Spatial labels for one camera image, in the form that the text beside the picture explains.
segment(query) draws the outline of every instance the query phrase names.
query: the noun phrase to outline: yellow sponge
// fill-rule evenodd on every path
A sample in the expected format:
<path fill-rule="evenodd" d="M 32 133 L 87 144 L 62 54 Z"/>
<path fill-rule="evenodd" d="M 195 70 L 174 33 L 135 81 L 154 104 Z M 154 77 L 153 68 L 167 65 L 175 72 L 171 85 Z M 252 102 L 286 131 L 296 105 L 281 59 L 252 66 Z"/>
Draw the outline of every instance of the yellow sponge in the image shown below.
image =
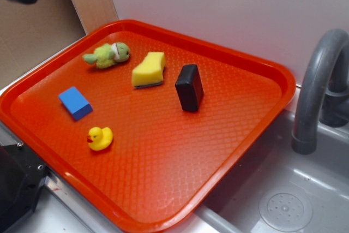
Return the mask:
<path fill-rule="evenodd" d="M 149 52 L 143 62 L 132 70 L 132 85 L 143 88 L 162 84 L 165 64 L 163 52 Z"/>

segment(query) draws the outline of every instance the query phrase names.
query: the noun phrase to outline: black block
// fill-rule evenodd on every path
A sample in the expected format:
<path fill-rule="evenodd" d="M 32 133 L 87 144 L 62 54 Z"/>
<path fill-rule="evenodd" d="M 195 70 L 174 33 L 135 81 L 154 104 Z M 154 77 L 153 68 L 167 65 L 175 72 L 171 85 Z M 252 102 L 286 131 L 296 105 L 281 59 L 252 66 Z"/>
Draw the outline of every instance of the black block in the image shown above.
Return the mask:
<path fill-rule="evenodd" d="M 203 96 L 203 88 L 197 65 L 183 66 L 175 84 L 182 109 L 195 112 Z"/>

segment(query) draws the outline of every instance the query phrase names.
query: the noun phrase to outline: brown cardboard wall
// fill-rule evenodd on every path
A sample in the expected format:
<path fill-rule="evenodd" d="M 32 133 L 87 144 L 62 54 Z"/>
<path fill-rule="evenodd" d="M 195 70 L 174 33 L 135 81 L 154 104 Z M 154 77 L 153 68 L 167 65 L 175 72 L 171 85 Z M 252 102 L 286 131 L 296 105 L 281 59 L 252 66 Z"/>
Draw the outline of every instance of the brown cardboard wall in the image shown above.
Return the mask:
<path fill-rule="evenodd" d="M 0 88 L 84 35 L 71 0 L 0 0 Z"/>

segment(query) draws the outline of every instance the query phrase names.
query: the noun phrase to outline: tray rim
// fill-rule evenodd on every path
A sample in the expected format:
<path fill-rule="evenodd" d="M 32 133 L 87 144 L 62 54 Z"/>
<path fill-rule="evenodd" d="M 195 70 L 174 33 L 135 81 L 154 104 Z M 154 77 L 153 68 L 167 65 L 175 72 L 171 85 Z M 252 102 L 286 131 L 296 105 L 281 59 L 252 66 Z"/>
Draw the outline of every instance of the tray rim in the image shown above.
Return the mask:
<path fill-rule="evenodd" d="M 175 47 L 180 47 L 181 49 L 185 49 L 187 51 L 194 52 L 198 55 L 203 55 L 206 57 L 212 57 L 214 55 L 215 60 L 217 61 L 226 63 L 222 55 L 234 56 L 238 59 L 231 61 L 232 66 L 272 79 L 280 86 L 282 91 L 281 98 L 279 99 L 277 104 L 270 110 L 269 113 L 264 116 L 260 123 L 237 147 L 237 149 L 234 151 L 234 154 L 232 154 L 233 156 L 230 155 L 225 160 L 225 162 L 222 163 L 220 168 L 215 171 L 213 176 L 200 188 L 200 190 L 198 190 L 198 192 L 195 193 L 195 195 L 190 199 L 187 205 L 172 217 L 156 223 L 147 224 L 135 221 L 120 208 L 117 212 L 122 214 L 124 217 L 127 217 L 128 220 L 116 218 L 115 209 L 110 206 L 110 201 L 108 198 L 104 198 L 101 194 L 98 194 L 99 197 L 96 198 L 95 191 L 92 191 L 90 188 L 85 186 L 89 183 L 85 178 L 77 174 L 77 172 L 74 172 L 74 170 L 71 170 L 72 167 L 66 165 L 66 163 L 50 159 L 50 162 L 48 164 L 49 166 L 55 167 L 53 168 L 54 171 L 57 172 L 57 167 L 62 166 L 62 164 L 63 167 L 58 168 L 58 170 L 71 170 L 72 174 L 62 174 L 61 172 L 58 173 L 100 211 L 103 210 L 103 214 L 107 216 L 108 219 L 110 219 L 118 227 L 130 232 L 156 232 L 168 229 L 171 226 L 177 224 L 179 221 L 189 216 L 189 214 L 195 209 L 195 207 L 197 207 L 202 202 L 204 197 L 212 189 L 211 185 L 216 185 L 222 179 L 224 174 L 226 174 L 234 166 L 237 160 L 244 154 L 244 152 L 248 150 L 253 142 L 263 133 L 263 131 L 292 99 L 296 89 L 296 81 L 290 71 L 281 64 L 248 55 L 246 53 L 229 49 L 223 46 L 219 46 L 217 44 L 212 44 L 203 40 L 189 37 L 187 35 L 169 31 L 157 26 L 149 25 L 140 21 L 120 20 L 108 23 L 96 29 L 91 34 L 83 37 L 72 46 L 63 50 L 61 53 L 52 57 L 47 62 L 38 66 L 32 72 L 19 79 L 18 82 L 15 82 L 10 87 L 8 87 L 0 96 L 0 120 L 3 121 L 4 124 L 8 126 L 8 128 L 10 128 L 12 132 L 14 132 L 14 134 L 20 137 L 28 145 L 38 145 L 38 150 L 40 150 L 41 153 L 37 154 L 40 155 L 44 159 L 44 161 L 46 161 L 47 158 L 45 156 L 54 152 L 50 152 L 49 148 L 45 147 L 45 145 L 43 145 L 44 143 L 40 141 L 38 137 L 31 134 L 31 132 L 25 126 L 21 125 L 21 123 L 18 123 L 17 120 L 11 118 L 11 116 L 9 115 L 11 103 L 16 99 L 18 95 L 25 92 L 29 87 L 34 86 L 40 80 L 54 72 L 55 69 L 66 64 L 72 58 L 75 58 L 78 54 L 80 54 L 80 50 L 85 50 L 86 48 L 91 46 L 91 44 L 112 33 L 119 31 L 133 31 L 139 28 L 147 30 L 148 34 L 145 35 L 147 37 L 162 42 L 164 42 L 162 38 L 169 38 L 171 42 L 169 43 L 167 41 L 167 44 L 173 45 Z M 257 69 L 256 65 L 263 68 L 263 74 L 261 74 L 260 69 Z"/>

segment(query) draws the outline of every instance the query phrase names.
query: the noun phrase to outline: white wall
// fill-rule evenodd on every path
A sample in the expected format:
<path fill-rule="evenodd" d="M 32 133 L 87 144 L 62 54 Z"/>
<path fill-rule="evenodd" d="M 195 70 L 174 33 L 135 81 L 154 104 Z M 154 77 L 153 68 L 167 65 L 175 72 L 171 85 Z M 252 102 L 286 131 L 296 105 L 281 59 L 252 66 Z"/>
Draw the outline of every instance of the white wall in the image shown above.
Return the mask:
<path fill-rule="evenodd" d="M 349 0 L 113 0 L 135 19 L 279 62 L 301 83 L 320 37 L 349 32 Z"/>

